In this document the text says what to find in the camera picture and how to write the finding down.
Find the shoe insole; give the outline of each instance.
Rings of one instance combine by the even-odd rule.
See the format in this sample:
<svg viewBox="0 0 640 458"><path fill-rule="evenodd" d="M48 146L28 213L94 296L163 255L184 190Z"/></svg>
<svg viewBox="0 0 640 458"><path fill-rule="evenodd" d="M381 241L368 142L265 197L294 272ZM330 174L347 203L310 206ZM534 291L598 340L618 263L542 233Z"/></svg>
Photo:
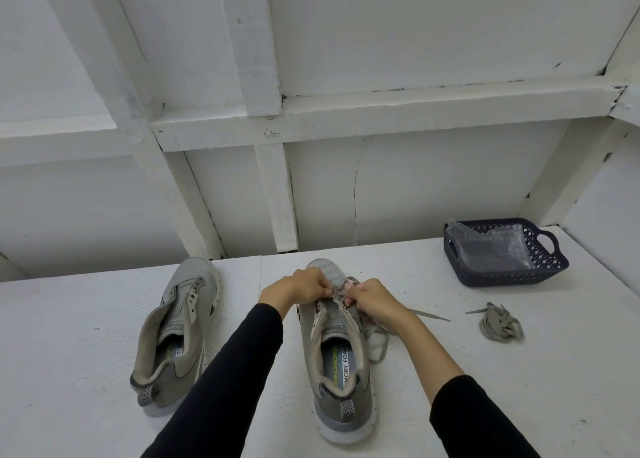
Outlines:
<svg viewBox="0 0 640 458"><path fill-rule="evenodd" d="M351 372L356 369L356 358L351 343L345 338L330 338L320 346L324 376L338 389L344 389Z"/></svg>
<svg viewBox="0 0 640 458"><path fill-rule="evenodd" d="M156 347L156 359L154 360L154 371L166 359L177 357L182 353L184 338L181 335L169 335Z"/></svg>

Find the skechers sneaker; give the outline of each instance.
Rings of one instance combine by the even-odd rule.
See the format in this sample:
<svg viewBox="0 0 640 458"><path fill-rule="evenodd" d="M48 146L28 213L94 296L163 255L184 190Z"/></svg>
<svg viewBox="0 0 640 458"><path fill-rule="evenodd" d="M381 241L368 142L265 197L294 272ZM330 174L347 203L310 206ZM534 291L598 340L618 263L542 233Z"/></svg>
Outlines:
<svg viewBox="0 0 640 458"><path fill-rule="evenodd" d="M220 294L220 276L208 260L189 258L177 268L140 331L130 379L140 406L163 408L189 392L202 371L205 335Z"/></svg>
<svg viewBox="0 0 640 458"><path fill-rule="evenodd" d="M370 435L378 415L362 322L355 306L344 305L348 279L340 268L326 259L313 260L310 267L319 268L334 289L333 299L298 306L312 414L328 441L357 443Z"/></svg>

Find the basket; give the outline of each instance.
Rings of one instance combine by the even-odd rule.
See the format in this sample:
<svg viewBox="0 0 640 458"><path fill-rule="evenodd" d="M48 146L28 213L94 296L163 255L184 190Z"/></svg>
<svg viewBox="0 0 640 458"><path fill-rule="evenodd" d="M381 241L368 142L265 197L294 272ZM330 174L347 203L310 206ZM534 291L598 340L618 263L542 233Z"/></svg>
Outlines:
<svg viewBox="0 0 640 458"><path fill-rule="evenodd" d="M525 243L529 249L529 257L536 265L534 269L476 272L472 271L458 256L456 243L447 234L448 223L444 224L444 252L451 263L451 267L460 279L460 283L471 288L483 286L511 286L516 284L536 284L549 279L554 274L564 271L569 267L569 261L560 252L558 239L551 232L543 231L525 218L494 218L486 220L460 221L467 227L484 234L492 228L503 225L521 224L524 231ZM538 236L542 234L551 239L554 251L549 254L547 249L540 244Z"/></svg>

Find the shoe tongue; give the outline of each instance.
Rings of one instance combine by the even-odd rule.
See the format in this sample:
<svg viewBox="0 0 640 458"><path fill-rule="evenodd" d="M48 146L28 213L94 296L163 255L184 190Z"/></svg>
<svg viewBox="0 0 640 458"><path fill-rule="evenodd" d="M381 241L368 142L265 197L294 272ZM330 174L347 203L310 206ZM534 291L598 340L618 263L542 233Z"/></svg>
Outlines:
<svg viewBox="0 0 640 458"><path fill-rule="evenodd" d="M169 307L160 329L158 330L158 345L160 345L170 335L184 335L184 303L191 289L191 283L184 282L176 289L175 300Z"/></svg>
<svg viewBox="0 0 640 458"><path fill-rule="evenodd" d="M331 338L343 338L349 341L347 324L344 322L344 318L340 314L336 302L323 301L323 304L326 308L327 318L324 321L321 342L324 343Z"/></svg>

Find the tabletop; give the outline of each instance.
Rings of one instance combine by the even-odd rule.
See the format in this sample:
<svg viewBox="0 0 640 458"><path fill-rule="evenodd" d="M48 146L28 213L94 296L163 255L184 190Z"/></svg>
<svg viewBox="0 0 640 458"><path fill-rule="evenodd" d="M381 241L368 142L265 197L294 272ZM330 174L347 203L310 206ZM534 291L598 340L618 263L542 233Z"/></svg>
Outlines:
<svg viewBox="0 0 640 458"><path fill-rule="evenodd" d="M442 239L214 261L223 294L207 335L211 359L260 290L314 258L360 281L378 277L407 306L449 318L425 320L542 456L638 457L640 299L558 228L570 268L533 286L466 288ZM0 455L137 456L167 418L146 416L129 376L138 333L176 266L0 284ZM504 304L525 339L486 340L481 315ZM411 360L391 337L372 367L380 412L365 442L325 442L310 413L298 318L269 374L243 456L434 456L446 453Z"/></svg>

